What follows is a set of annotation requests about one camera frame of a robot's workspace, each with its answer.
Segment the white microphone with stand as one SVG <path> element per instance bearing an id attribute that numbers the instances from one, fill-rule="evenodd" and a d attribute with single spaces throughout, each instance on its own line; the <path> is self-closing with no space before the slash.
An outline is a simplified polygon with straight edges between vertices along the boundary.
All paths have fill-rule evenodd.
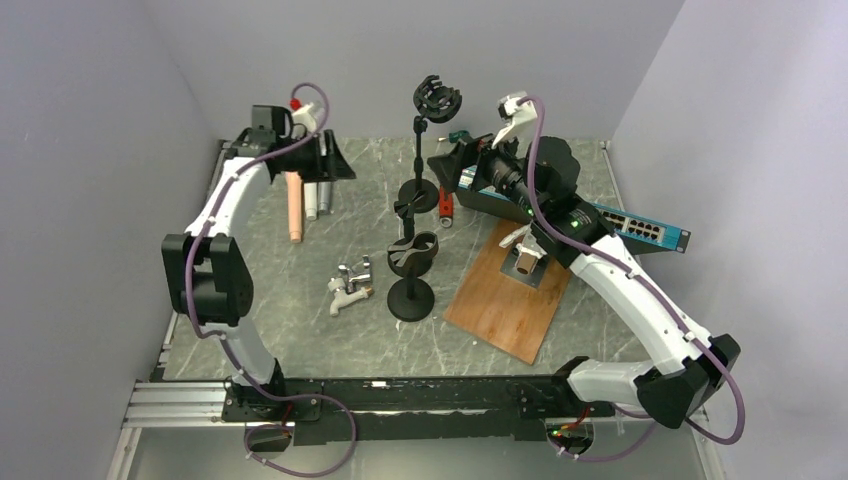
<path id="1" fill-rule="evenodd" d="M 319 216 L 318 184 L 308 182 L 303 185 L 304 217 L 307 221 L 315 221 Z"/>

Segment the grey handheld microphone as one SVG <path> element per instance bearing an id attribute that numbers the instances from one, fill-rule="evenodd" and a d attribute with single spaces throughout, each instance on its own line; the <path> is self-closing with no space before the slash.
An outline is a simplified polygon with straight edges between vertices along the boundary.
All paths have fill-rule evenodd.
<path id="1" fill-rule="evenodd" d="M 331 213 L 332 205 L 332 183 L 320 182 L 318 184 L 318 212 L 320 215 Z"/>

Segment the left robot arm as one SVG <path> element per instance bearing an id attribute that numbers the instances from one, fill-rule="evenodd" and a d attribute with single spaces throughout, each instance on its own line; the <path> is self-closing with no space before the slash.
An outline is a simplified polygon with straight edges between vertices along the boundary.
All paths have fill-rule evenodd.
<path id="1" fill-rule="evenodd" d="M 275 179 L 295 173 L 306 183 L 352 180 L 355 173 L 327 130 L 325 106 L 292 100 L 255 105 L 251 124 L 225 152 L 222 170 L 200 214 L 162 241 L 168 293 L 201 339 L 219 342 L 236 384 L 254 386 L 248 407 L 264 420 L 279 417 L 286 390 L 275 384 L 278 362 L 250 319 L 254 283 L 237 237 Z"/>

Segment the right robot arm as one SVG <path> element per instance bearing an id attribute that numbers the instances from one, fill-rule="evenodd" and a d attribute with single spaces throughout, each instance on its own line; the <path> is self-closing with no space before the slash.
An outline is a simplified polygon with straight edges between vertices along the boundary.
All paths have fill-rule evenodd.
<path id="1" fill-rule="evenodd" d="M 580 164 L 566 140 L 543 136 L 525 157 L 517 148 L 515 140 L 495 144 L 489 136 L 466 136 L 427 164 L 449 192 L 471 169 L 470 189 L 492 188 L 523 210 L 539 247 L 592 287 L 649 355 L 629 363 L 570 360 L 550 391 L 555 409 L 574 415 L 591 402 L 630 405 L 678 428 L 728 386 L 737 410 L 732 436 L 740 437 L 747 412 L 730 373 L 741 353 L 737 341 L 711 334 L 686 315 L 641 268 L 614 226 L 578 194 Z"/>

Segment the black front microphone stand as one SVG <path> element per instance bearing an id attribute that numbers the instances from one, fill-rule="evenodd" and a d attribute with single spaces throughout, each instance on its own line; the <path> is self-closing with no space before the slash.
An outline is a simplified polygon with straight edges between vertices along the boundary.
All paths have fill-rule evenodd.
<path id="1" fill-rule="evenodd" d="M 388 247 L 389 266 L 400 279 L 387 294 L 387 306 L 398 320 L 417 322 L 432 311 L 434 292 L 421 276 L 429 271 L 438 251 L 438 237 L 431 231 L 417 233 L 410 240 L 399 240 Z"/>

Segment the pink microphone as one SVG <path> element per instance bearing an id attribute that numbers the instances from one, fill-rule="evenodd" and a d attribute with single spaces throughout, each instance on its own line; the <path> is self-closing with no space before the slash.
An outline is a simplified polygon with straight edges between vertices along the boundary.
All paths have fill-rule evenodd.
<path id="1" fill-rule="evenodd" d="M 288 231 L 294 244 L 303 241 L 303 181 L 297 172 L 285 175 L 287 187 Z"/>

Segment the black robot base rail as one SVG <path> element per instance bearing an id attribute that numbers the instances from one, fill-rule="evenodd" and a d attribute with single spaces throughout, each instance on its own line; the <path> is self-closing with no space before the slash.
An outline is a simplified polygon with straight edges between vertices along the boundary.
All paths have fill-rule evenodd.
<path id="1" fill-rule="evenodd" d="M 543 424 L 610 418 L 605 402 L 584 403 L 554 375 L 288 378 L 290 401 L 226 386 L 226 423 L 293 425 L 297 446 L 360 441 L 508 437 L 541 441 Z"/>

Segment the black shock mount stand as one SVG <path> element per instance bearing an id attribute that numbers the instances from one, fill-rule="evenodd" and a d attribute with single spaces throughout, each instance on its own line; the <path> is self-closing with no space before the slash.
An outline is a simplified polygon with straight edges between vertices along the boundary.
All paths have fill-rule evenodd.
<path id="1" fill-rule="evenodd" d="M 458 88 L 446 85 L 438 74 L 423 78 L 412 94 L 415 116 L 412 121 L 414 133 L 413 177 L 399 188 L 398 199 L 410 204 L 416 214 L 427 213 L 438 205 L 438 187 L 424 173 L 425 154 L 432 152 L 434 142 L 427 138 L 432 125 L 452 120 L 462 105 L 462 94 Z"/>

